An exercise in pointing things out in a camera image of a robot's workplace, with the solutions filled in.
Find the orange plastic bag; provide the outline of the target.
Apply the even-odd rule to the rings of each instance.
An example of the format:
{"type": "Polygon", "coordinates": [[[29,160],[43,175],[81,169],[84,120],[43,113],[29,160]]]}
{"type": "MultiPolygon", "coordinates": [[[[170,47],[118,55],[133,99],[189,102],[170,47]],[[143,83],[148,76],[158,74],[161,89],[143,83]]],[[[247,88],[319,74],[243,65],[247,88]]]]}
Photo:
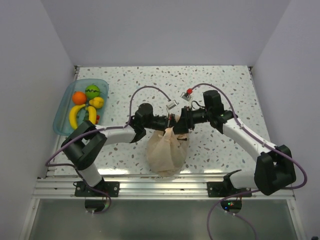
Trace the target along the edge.
{"type": "Polygon", "coordinates": [[[189,143],[188,133],[175,134],[173,128],[154,131],[146,147],[150,170],[161,177],[178,174],[187,158],[189,143]]]}

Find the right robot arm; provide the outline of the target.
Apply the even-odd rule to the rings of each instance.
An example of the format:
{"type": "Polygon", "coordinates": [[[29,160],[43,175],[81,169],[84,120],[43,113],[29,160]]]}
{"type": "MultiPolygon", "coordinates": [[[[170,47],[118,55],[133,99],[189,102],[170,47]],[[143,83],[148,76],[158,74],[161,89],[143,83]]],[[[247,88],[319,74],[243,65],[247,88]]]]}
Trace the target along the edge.
{"type": "Polygon", "coordinates": [[[203,93],[204,107],[191,110],[184,107],[173,126],[175,134],[186,134],[197,124],[210,123],[221,134],[234,140],[255,161],[253,172],[236,170],[223,177],[222,189],[227,196],[235,196],[241,189],[257,189],[264,195],[289,188],[296,181],[291,150],[265,140],[240,121],[231,110],[225,110],[216,90],[203,93]]]}

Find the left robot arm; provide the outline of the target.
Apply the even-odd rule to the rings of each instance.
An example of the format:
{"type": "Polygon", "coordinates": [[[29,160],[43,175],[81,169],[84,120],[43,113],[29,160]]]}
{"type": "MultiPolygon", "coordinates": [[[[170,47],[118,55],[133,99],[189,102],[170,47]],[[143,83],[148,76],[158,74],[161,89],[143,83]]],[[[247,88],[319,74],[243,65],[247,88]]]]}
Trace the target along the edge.
{"type": "Polygon", "coordinates": [[[136,143],[146,135],[146,129],[164,131],[173,127],[179,120],[175,114],[154,115],[153,106],[141,104],[129,119],[126,127],[109,126],[102,131],[89,121],[82,123],[61,145],[63,153],[73,163],[92,196],[103,193],[103,177],[98,172],[95,159],[103,146],[118,143],[136,143]]]}

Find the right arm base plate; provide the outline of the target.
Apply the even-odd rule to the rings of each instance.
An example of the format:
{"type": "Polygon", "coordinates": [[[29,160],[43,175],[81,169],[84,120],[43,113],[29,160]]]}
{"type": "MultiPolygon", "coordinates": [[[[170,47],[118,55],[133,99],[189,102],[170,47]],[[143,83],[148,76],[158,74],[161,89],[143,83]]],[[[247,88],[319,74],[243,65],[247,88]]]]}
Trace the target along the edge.
{"type": "Polygon", "coordinates": [[[209,181],[206,183],[207,186],[207,194],[209,198],[214,198],[214,197],[228,197],[231,195],[236,195],[240,193],[246,193],[250,192],[250,188],[235,188],[233,184],[231,183],[230,177],[237,173],[240,172],[240,170],[235,170],[233,172],[230,172],[226,174],[223,177],[222,181],[209,181]]]}

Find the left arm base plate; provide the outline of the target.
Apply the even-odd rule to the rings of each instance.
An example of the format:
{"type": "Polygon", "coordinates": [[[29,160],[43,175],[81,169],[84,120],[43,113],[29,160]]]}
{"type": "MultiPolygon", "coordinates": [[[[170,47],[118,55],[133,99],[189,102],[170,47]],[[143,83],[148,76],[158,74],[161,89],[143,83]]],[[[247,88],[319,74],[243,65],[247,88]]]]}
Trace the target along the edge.
{"type": "Polygon", "coordinates": [[[73,183],[76,197],[118,197],[120,183],[118,181],[100,181],[96,186],[88,186],[83,181],[73,183]]]}

